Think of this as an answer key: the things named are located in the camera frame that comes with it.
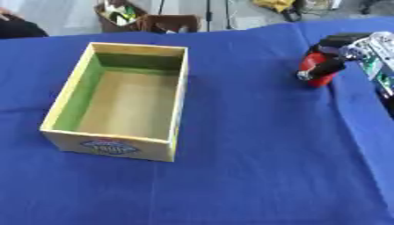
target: brown box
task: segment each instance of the brown box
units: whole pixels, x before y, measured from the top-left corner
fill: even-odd
[[[90,43],[40,130],[56,146],[173,162],[187,48]]]

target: cardboard box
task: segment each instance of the cardboard box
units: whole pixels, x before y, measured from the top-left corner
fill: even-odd
[[[187,48],[90,43],[40,130],[59,149],[173,162]]]

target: white object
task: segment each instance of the white object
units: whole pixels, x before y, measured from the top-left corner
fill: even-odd
[[[332,10],[336,10],[340,7],[340,4],[342,3],[342,0],[332,0]]]

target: blue tablecloth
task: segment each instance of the blue tablecloth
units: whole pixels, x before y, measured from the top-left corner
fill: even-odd
[[[0,224],[394,224],[394,126],[361,70],[294,72],[337,32],[394,18],[242,32],[0,41]],[[176,163],[63,153],[38,131],[90,41],[190,47]]]

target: floor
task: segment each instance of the floor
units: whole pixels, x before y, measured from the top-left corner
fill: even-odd
[[[50,35],[100,33],[100,24],[93,6],[100,0],[0,0],[0,6],[15,11],[25,19],[44,28]],[[281,15],[259,8],[252,0],[230,0],[231,25],[243,30],[262,25],[283,23]],[[343,0],[339,10],[323,15],[305,14],[305,20],[333,18],[363,18],[359,13],[361,0]],[[135,4],[151,14],[157,14],[161,0],[133,0]],[[211,0],[213,21],[211,30],[224,30],[225,0]],[[394,14],[394,1],[384,1],[374,6],[371,16]],[[196,14],[202,17],[202,31],[206,31],[204,20],[205,0],[165,0],[164,14]]]

